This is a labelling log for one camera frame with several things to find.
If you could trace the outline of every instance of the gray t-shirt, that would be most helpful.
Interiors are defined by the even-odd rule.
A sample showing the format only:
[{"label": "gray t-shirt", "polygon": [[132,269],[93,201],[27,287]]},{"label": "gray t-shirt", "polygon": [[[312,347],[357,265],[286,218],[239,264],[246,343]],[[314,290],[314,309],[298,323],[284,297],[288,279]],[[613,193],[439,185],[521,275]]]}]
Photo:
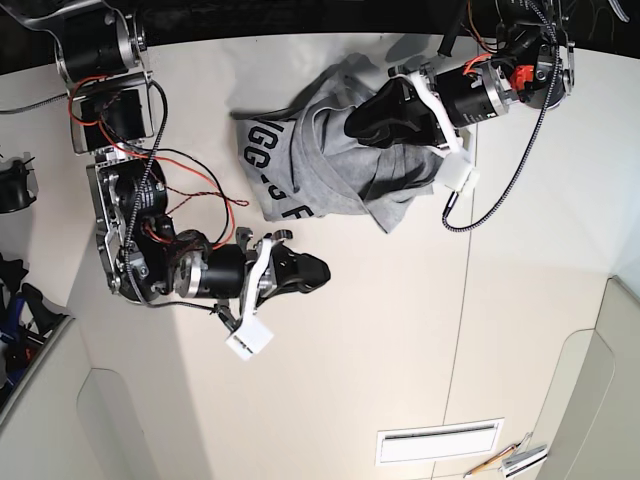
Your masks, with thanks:
[{"label": "gray t-shirt", "polygon": [[344,134],[373,93],[344,70],[301,109],[237,120],[238,159],[268,221],[371,215],[390,233],[417,195],[433,193],[441,159],[425,147],[365,147]]}]

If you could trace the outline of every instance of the wire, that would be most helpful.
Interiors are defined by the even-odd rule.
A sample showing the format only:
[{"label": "wire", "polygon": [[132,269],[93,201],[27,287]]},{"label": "wire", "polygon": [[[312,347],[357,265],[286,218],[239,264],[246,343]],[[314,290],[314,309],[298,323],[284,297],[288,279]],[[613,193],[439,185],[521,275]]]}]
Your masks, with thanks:
[{"label": "wire", "polygon": [[520,177],[520,174],[522,173],[522,170],[524,169],[524,166],[527,163],[527,159],[529,158],[529,154],[531,153],[531,149],[533,148],[533,145],[534,145],[536,139],[538,138],[538,133],[540,132],[540,127],[542,127],[542,122],[544,121],[544,117],[545,117],[545,115],[547,113],[547,109],[549,108],[549,103],[551,101],[551,96],[553,95],[553,91],[555,90],[556,81],[558,79],[558,71],[560,69],[560,48],[559,48],[559,45],[558,45],[558,39],[556,37],[555,30],[551,26],[551,24],[549,23],[549,20],[547,19],[547,17],[545,17],[542,14],[542,12],[538,8],[538,6],[532,0],[524,0],[524,1],[535,12],[535,14],[540,18],[540,20],[542,20],[542,23],[544,23],[544,26],[546,27],[547,31],[549,32],[549,36],[551,37],[551,41],[552,41],[552,43],[553,43],[553,45],[555,47],[555,55],[554,55],[554,59],[553,59],[553,71],[552,71],[552,74],[551,74],[551,82],[549,83],[549,89],[547,90],[547,95],[545,96],[544,103],[542,104],[542,108],[540,110],[540,115],[538,115],[538,120],[536,122],[536,126],[533,129],[533,133],[531,134],[531,138],[529,139],[529,143],[527,144],[527,148],[525,149],[524,154],[522,155],[522,159],[520,160],[520,164],[518,165],[518,168],[516,169],[515,173],[513,174],[513,177],[509,181],[509,184],[507,185],[507,188],[504,190],[504,192],[502,193],[502,195],[500,196],[498,201],[493,205],[493,207],[491,207],[491,209],[480,220],[478,220],[477,222],[474,222],[471,225],[467,225],[466,227],[454,227],[454,226],[449,224],[448,217],[449,217],[449,214],[451,213],[451,211],[453,210],[453,207],[455,206],[456,201],[458,200],[459,194],[457,192],[453,192],[451,194],[451,196],[449,197],[449,200],[447,201],[447,205],[446,205],[444,211],[442,212],[442,224],[445,226],[445,228],[447,230],[449,230],[451,232],[456,232],[456,233],[470,232],[471,230],[473,230],[473,229],[479,227],[480,225],[486,223],[487,220],[489,220],[489,218],[491,218],[493,216],[493,214],[496,213],[496,211],[502,206],[504,201],[507,199],[507,197],[511,193],[511,190],[513,190],[513,187],[514,187],[516,181]]},{"label": "wire", "polygon": [[[150,85],[155,88],[158,93],[160,94],[160,98],[162,100],[162,122],[160,123],[160,128],[158,129],[158,133],[156,135],[156,139],[154,141],[153,144],[153,148],[151,150],[151,152],[149,152],[147,158],[148,161],[146,163],[144,172],[142,174],[142,177],[140,179],[140,183],[139,185],[144,185],[147,182],[147,179],[149,178],[149,174],[151,173],[151,167],[153,166],[153,162],[155,160],[156,157],[156,153],[158,151],[158,148],[160,147],[160,141],[162,140],[162,136],[164,134],[164,130],[167,126],[167,120],[169,118],[169,105],[168,105],[168,101],[167,101],[167,95],[164,93],[164,90],[162,89],[162,87],[160,86],[160,84],[158,82],[156,82],[155,80],[152,80],[150,82]],[[142,189],[138,188],[136,190],[136,197],[135,197],[135,201],[133,204],[133,208],[131,210],[131,216],[129,219],[129,223],[127,225],[127,229],[125,232],[125,239],[124,239],[124,266],[125,266],[125,270],[127,273],[127,276],[129,277],[129,282],[131,283],[131,288],[133,288],[133,291],[136,294],[136,297],[138,298],[138,301],[140,302],[141,305],[144,305],[147,308],[164,308],[164,307],[171,307],[171,306],[183,306],[183,307],[189,307],[189,308],[195,308],[198,310],[205,310],[209,313],[215,313],[215,309],[212,307],[207,307],[205,305],[198,305],[197,303],[189,303],[189,302],[165,302],[165,303],[151,303],[149,301],[147,301],[144,296],[142,295],[142,292],[140,291],[140,287],[138,287],[138,284],[136,282],[136,279],[133,275],[133,267],[131,265],[131,245],[132,245],[132,240],[133,240],[133,229],[134,226],[136,224],[136,219],[138,217],[138,212],[140,211],[140,207],[142,205]]]},{"label": "wire", "polygon": [[[118,135],[113,131],[113,129],[111,129],[111,128],[109,127],[109,125],[108,125],[108,124],[103,123],[102,125],[103,125],[104,127],[106,127],[106,128],[111,132],[111,134],[112,134],[112,135],[114,135],[115,137],[118,137]],[[129,152],[129,151],[127,151],[127,150],[122,149],[121,147],[119,147],[118,145],[116,145],[116,144],[115,144],[115,142],[113,142],[111,139],[109,139],[109,138],[107,138],[107,139],[109,140],[109,142],[111,143],[111,145],[112,145],[114,148],[117,148],[117,149],[119,149],[119,150],[121,150],[121,151],[123,151],[123,152],[127,152],[127,153],[130,153],[130,154],[132,153],[132,152]],[[142,148],[142,147],[139,147],[139,146],[136,146],[136,145],[132,145],[131,143],[128,143],[126,140],[121,139],[121,138],[119,138],[119,141],[120,141],[121,143],[123,143],[123,144],[127,145],[129,148],[132,148],[132,149],[137,149],[137,150],[144,151],[144,152],[150,152],[150,151],[151,151],[151,150],[146,149],[146,148]],[[207,167],[204,163],[202,163],[201,161],[199,161],[198,159],[196,159],[196,158],[195,158],[195,157],[193,157],[192,155],[189,155],[189,154],[187,154],[187,153],[184,153],[184,152],[182,152],[182,151],[180,151],[180,150],[176,150],[176,149],[174,149],[174,148],[160,148],[160,149],[158,149],[158,151],[159,151],[159,152],[160,152],[160,151],[162,151],[162,152],[172,152],[172,153],[176,153],[176,154],[178,154],[178,155],[182,155],[183,157],[185,157],[185,158],[187,158],[187,159],[191,160],[191,161],[192,161],[192,162],[194,162],[196,165],[198,165],[200,168],[202,168],[203,170],[205,170],[205,171],[209,174],[209,176],[213,179],[213,181],[215,182],[215,188],[217,188],[217,189],[218,189],[218,191],[220,192],[220,197],[221,197],[221,198],[223,198],[224,200],[226,200],[226,201],[228,201],[228,202],[235,203],[236,205],[238,205],[238,206],[240,206],[240,207],[246,207],[246,206],[248,206],[248,205],[249,205],[249,202],[248,202],[248,201],[246,201],[246,200],[232,200],[232,199],[230,199],[229,197],[227,197],[227,196],[225,195],[225,193],[222,191],[222,186],[221,186],[221,184],[220,184],[220,182],[219,182],[218,178],[217,178],[217,177],[214,175],[214,173],[209,169],[209,167]],[[166,158],[166,157],[156,157],[156,159],[157,159],[157,160],[167,160],[167,161],[169,161],[169,162],[171,162],[171,163],[174,163],[174,164],[176,164],[176,165],[178,165],[178,166],[181,166],[181,167],[183,167],[183,168],[188,168],[188,167],[184,167],[184,166],[183,166],[182,164],[180,164],[179,162],[176,162],[175,160],[172,160],[172,159],[168,159],[168,158]],[[200,172],[196,172],[196,173],[197,173],[199,176],[202,176],[203,178],[205,178],[205,180],[207,180],[207,181],[209,182],[209,180],[208,180],[206,177],[204,177]],[[227,203],[226,201],[225,201],[225,206],[226,206],[227,208],[226,208],[226,212],[225,212],[225,213],[226,213],[226,218],[225,218],[225,225],[224,225],[224,229],[222,230],[222,233],[221,233],[221,234],[220,234],[220,236],[217,238],[217,240],[216,240],[215,242],[213,242],[214,246],[215,246],[215,245],[217,245],[217,244],[223,245],[224,243],[227,243],[227,242],[231,239],[231,235],[233,234],[233,230],[235,229],[235,223],[234,223],[234,226],[233,226],[233,227],[232,227],[232,229],[231,229],[231,234],[229,235],[229,237],[228,237],[224,242],[221,242],[221,240],[222,240],[222,238],[223,238],[223,236],[224,236],[225,232],[227,231],[227,228],[229,228],[229,222],[230,222],[230,220],[231,220],[231,221],[234,221],[234,220],[235,220],[235,219],[233,218],[233,210],[231,209],[231,206],[230,206],[230,205],[228,205],[228,203]]]},{"label": "wire", "polygon": [[171,240],[168,240],[166,238],[162,238],[161,236],[159,236],[156,232],[153,231],[153,229],[151,228],[151,225],[149,225],[148,223],[146,223],[144,225],[144,231],[145,233],[147,233],[153,240],[155,240],[158,243],[162,243],[164,245],[171,245],[173,242]]},{"label": "wire", "polygon": [[475,70],[472,70],[471,67],[473,67],[474,64],[483,60],[487,60],[490,57],[491,57],[490,53],[483,53],[481,55],[478,55],[475,58],[472,58],[471,60],[469,60],[467,63],[464,64],[464,70],[462,70],[462,75],[467,75],[469,72],[475,72]]},{"label": "wire", "polygon": [[496,11],[498,12],[498,17],[500,17],[500,22],[503,22],[504,20],[502,20],[502,12],[500,11],[500,4],[498,3],[498,0],[495,0],[495,4]]},{"label": "wire", "polygon": [[587,38],[589,41],[593,40],[593,36],[596,33],[596,27],[598,26],[598,18],[600,16],[600,12],[607,12],[609,14],[609,18],[611,19],[611,45],[613,45],[613,39],[616,32],[616,18],[607,7],[600,7],[596,10],[595,16],[593,18],[593,26],[591,27],[591,32],[589,33],[589,37]]},{"label": "wire", "polygon": [[167,187],[167,189],[174,191],[176,193],[178,193],[179,195],[184,195],[186,198],[184,200],[182,200],[178,205],[176,205],[175,207],[173,207],[171,210],[169,210],[167,212],[167,215],[171,215],[172,213],[174,213],[176,210],[178,210],[180,207],[182,207],[185,203],[187,203],[189,200],[191,200],[192,198],[197,198],[197,197],[204,197],[206,195],[219,195],[217,192],[197,192],[197,193],[182,193],[182,192],[178,192],[176,190],[174,190],[171,187]]},{"label": "wire", "polygon": [[55,97],[47,98],[46,100],[42,100],[41,102],[32,103],[31,105],[27,105],[25,107],[18,108],[10,108],[8,110],[0,110],[0,115],[16,115],[18,113],[29,112],[31,110],[35,110],[36,108],[44,107],[45,105],[49,105],[51,103],[59,102],[60,100],[64,100],[67,98],[66,93],[61,93],[60,95],[56,95]]},{"label": "wire", "polygon": [[[464,28],[464,30],[471,36],[471,38],[473,38],[476,43],[478,45],[480,45],[480,41],[478,40],[478,38],[476,37],[476,34],[473,33],[471,30],[469,30],[464,24],[460,24],[462,26],[462,28]],[[491,48],[493,48],[494,46],[497,48],[498,47],[498,41],[496,40],[495,42],[489,41],[486,38],[483,39],[484,43],[486,43],[488,46],[490,46]]]},{"label": "wire", "polygon": [[[177,193],[178,195],[182,195],[183,197],[192,197],[193,198],[193,197],[204,197],[204,196],[211,195],[211,196],[215,196],[215,197],[218,197],[218,198],[222,198],[222,194],[220,192],[186,193],[186,192],[182,192],[182,191],[180,191],[180,190],[178,190],[176,188],[170,187],[166,183],[165,183],[164,186],[166,187],[167,190],[170,190],[170,191],[172,191],[174,193]],[[251,205],[248,200],[236,200],[236,199],[233,199],[233,198],[229,198],[229,201],[231,203],[233,203],[234,205],[237,205],[238,207],[248,207],[249,205]]]},{"label": "wire", "polygon": [[93,127],[93,126],[98,124],[99,119],[95,120],[95,121],[92,121],[92,122],[87,122],[85,120],[82,120],[81,118],[76,117],[73,114],[73,99],[75,98],[76,94],[78,93],[78,90],[80,89],[80,87],[82,85],[84,85],[85,83],[93,81],[93,80],[104,80],[107,77],[108,77],[108,75],[93,75],[91,77],[83,78],[82,80],[80,80],[76,84],[76,86],[71,91],[71,94],[69,95],[69,102],[67,103],[67,111],[69,113],[69,117],[71,117],[71,120],[73,120],[74,122],[76,122],[79,125],[82,125],[83,127]]},{"label": "wire", "polygon": [[467,1],[467,15],[469,17],[469,26],[471,27],[471,30],[473,31],[473,33],[475,34],[476,37],[476,41],[480,44],[480,46],[482,48],[484,48],[487,52],[489,53],[496,53],[496,51],[492,48],[490,48],[487,43],[484,41],[484,39],[482,38],[482,35],[480,35],[480,33],[478,33],[478,29],[476,28],[475,24],[473,23],[473,13],[471,11],[471,0]]},{"label": "wire", "polygon": [[[113,139],[111,139],[109,137],[109,135],[107,134],[106,130],[105,130],[105,123],[103,121],[100,121],[98,123],[98,127],[100,128],[100,131],[102,132],[102,134],[105,136],[105,138],[109,141],[109,143],[111,144],[112,147],[116,148],[117,150],[120,150],[121,152],[124,152],[128,155],[137,157],[137,158],[148,158],[149,154],[142,154],[142,153],[137,153],[134,152],[133,150],[127,150],[122,148],[121,146],[119,146],[118,144],[116,144]],[[166,161],[169,163],[172,163],[180,168],[183,168],[195,175],[198,175],[199,177],[203,178],[204,180],[206,180],[209,184],[211,184],[214,188],[217,188],[218,190],[220,190],[220,182],[217,180],[217,178],[215,178],[215,175],[213,175],[213,173],[206,167],[206,170],[213,176],[213,178],[215,179],[214,181],[212,181],[209,177],[207,177],[204,173],[201,173],[197,170],[194,170],[193,168],[187,167],[186,165],[183,165],[182,163],[178,162],[177,160],[174,160],[172,158],[168,158],[168,157],[155,157],[154,160],[162,160],[162,161]],[[193,159],[195,162],[197,162],[200,165],[203,165],[201,162]],[[222,233],[220,234],[220,236],[218,237],[218,239],[213,242],[213,249],[217,250],[219,248],[221,248],[224,244],[228,243],[229,240],[231,240],[231,237],[233,236],[233,232],[236,228],[236,223],[235,223],[235,216],[233,213],[233,208],[231,207],[231,203],[230,203],[230,199],[222,192],[220,191],[220,194],[222,196],[222,198],[224,199],[225,202],[225,206],[226,206],[226,212],[227,212],[227,222],[225,223],[225,228],[222,231]],[[227,237],[225,237],[224,239],[222,237],[224,237],[225,232],[227,231],[229,222],[231,223],[231,231],[229,232],[229,234],[227,235]]]}]

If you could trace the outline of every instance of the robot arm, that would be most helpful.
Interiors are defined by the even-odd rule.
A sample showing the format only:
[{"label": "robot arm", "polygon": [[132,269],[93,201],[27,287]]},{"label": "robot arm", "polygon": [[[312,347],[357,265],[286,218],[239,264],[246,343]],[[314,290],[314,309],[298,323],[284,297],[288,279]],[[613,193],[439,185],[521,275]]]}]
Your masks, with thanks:
[{"label": "robot arm", "polygon": [[[167,98],[145,59],[142,25],[133,11],[113,1],[0,2],[28,28],[56,40],[56,63],[69,92],[71,137],[76,153],[90,153],[87,167],[96,216],[96,243],[109,289],[150,308],[183,305],[215,313],[229,329],[229,346],[243,359],[258,353],[272,334],[256,316],[265,301],[285,293],[310,293],[331,278],[325,262],[285,246],[280,231],[249,245],[253,233],[238,228],[236,244],[215,241],[197,230],[177,232],[167,212],[169,188],[156,161],[167,121]],[[150,90],[160,93],[164,115],[158,128]],[[154,148],[141,148],[144,138]],[[227,206],[230,199],[206,170]],[[214,307],[183,299],[215,299]],[[239,298],[231,313],[229,299]]]},{"label": "robot arm", "polygon": [[[464,12],[467,0],[456,11]],[[345,134],[362,145],[389,148],[394,144],[427,146],[444,157],[435,181],[452,190],[443,223],[452,231],[469,231],[499,208],[527,160],[544,115],[571,93],[574,85],[574,43],[563,24],[568,21],[559,0],[497,0],[502,22],[496,37],[500,48],[465,65],[436,72],[441,56],[448,55],[461,21],[454,19],[439,49],[440,57],[417,71],[391,68],[391,79],[345,123]],[[469,154],[461,146],[460,131],[470,125],[509,112],[523,103],[540,110],[532,140],[505,193],[479,222],[452,227],[447,217],[459,195],[470,192],[478,180]]]}]

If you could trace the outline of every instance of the orange motor part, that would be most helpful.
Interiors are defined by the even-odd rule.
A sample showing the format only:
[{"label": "orange motor part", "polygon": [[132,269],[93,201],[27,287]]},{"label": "orange motor part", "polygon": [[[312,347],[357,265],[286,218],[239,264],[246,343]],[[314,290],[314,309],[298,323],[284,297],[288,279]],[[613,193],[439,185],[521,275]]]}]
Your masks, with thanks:
[{"label": "orange motor part", "polygon": [[533,65],[519,65],[511,74],[509,83],[516,92],[524,90],[524,84],[533,82]]}]

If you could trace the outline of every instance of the metal bracket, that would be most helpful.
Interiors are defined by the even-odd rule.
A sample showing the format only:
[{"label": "metal bracket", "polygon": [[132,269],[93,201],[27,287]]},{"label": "metal bracket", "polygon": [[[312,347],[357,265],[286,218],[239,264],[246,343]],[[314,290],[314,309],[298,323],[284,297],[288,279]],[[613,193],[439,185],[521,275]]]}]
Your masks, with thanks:
[{"label": "metal bracket", "polygon": [[576,60],[575,60],[575,50],[576,42],[569,40],[567,41],[567,63],[569,68],[563,72],[562,79],[564,81],[564,89],[567,92],[567,95],[571,95],[573,87],[576,83]]},{"label": "metal bracket", "polygon": [[270,238],[263,238],[258,244],[258,259],[240,296],[240,327],[226,341],[243,360],[259,353],[273,338],[273,333],[256,316],[260,279],[269,267],[272,246]]},{"label": "metal bracket", "polygon": [[89,190],[96,217],[96,243],[102,267],[107,275],[107,284],[112,293],[117,293],[121,282],[116,271],[116,260],[120,246],[124,243],[125,222],[118,208],[115,193],[117,175],[108,173],[108,167],[130,161],[121,152],[108,152],[96,157],[96,163],[87,166]]},{"label": "metal bracket", "polygon": [[249,242],[253,238],[253,230],[247,227],[236,228],[236,244],[240,247],[243,253],[247,253],[249,249]]}]

